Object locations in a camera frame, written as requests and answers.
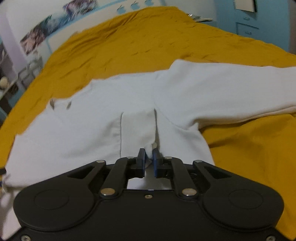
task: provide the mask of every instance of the yellow bedspread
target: yellow bedspread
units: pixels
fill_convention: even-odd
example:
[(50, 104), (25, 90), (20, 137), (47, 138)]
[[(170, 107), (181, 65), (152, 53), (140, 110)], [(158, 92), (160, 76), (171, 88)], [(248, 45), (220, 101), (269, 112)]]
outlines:
[[(253, 66), (296, 66), (282, 49), (195, 23), (174, 7), (146, 8), (118, 16), (71, 37), (49, 59), (0, 129), (0, 166), (14, 137), (50, 98), (65, 98), (91, 79), (167, 69), (176, 59)], [(277, 229), (296, 237), (296, 119), (264, 117), (203, 130), (217, 166), (277, 190), (285, 202)]]

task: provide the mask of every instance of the white sweatshirt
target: white sweatshirt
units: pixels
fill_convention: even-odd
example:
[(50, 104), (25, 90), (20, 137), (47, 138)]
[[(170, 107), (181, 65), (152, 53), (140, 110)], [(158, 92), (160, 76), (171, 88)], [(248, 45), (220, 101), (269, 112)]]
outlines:
[[(112, 164), (142, 147), (151, 157), (155, 142), (164, 156), (214, 164), (199, 128), (296, 111), (295, 76), (296, 67), (176, 60), (168, 70), (93, 80), (52, 100), (16, 136), (5, 183), (31, 185), (100, 159)], [(133, 180), (129, 188), (146, 182)], [(5, 227), (4, 238), (17, 230)]]

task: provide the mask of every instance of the wall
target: wall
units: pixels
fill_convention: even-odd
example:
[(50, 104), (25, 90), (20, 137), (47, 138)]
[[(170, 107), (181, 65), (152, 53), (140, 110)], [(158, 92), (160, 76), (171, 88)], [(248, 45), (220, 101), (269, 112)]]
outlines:
[(296, 1), (290, 0), (290, 52), (296, 54)]
[[(44, 18), (62, 9), (69, 0), (4, 0), (0, 4), (0, 36), (13, 62), (16, 72), (26, 66), (27, 58), (20, 40)], [(110, 0), (98, 0), (105, 5)], [(216, 20), (214, 0), (166, 0), (187, 13)]]
[(214, 0), (165, 0), (168, 6), (177, 6), (186, 13), (217, 20)]
[(26, 59), (19, 43), (14, 38), (6, 17), (8, 3), (10, 3), (10, 0), (6, 0), (0, 4), (0, 36), (13, 62), (14, 70), (19, 72), (26, 65)]

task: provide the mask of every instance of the metal screw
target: metal screw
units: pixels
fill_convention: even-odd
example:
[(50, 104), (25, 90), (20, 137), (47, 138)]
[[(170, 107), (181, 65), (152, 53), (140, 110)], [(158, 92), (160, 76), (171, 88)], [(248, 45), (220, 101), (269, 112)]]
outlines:
[(103, 188), (101, 190), (101, 194), (103, 194), (104, 196), (110, 196), (115, 194), (115, 190), (113, 188)]
[(182, 190), (182, 193), (185, 196), (194, 196), (197, 193), (197, 191), (193, 188), (185, 188)]
[(150, 194), (148, 194), (148, 195), (145, 195), (145, 198), (146, 198), (146, 199), (151, 199), (151, 198), (153, 198), (153, 196), (150, 195)]
[(268, 236), (266, 238), (266, 241), (276, 241), (276, 237), (274, 237), (274, 236)]
[(23, 235), (21, 238), (20, 238), (21, 241), (31, 241), (31, 238), (28, 236), (28, 235)]

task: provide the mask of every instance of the drawer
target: drawer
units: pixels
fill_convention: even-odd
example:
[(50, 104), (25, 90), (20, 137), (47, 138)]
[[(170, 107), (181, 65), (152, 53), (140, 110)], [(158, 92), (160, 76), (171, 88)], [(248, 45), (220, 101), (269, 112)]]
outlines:
[(237, 23), (237, 34), (253, 39), (260, 39), (260, 30), (251, 26)]
[(235, 10), (235, 21), (259, 28), (256, 12), (248, 12), (243, 10)]

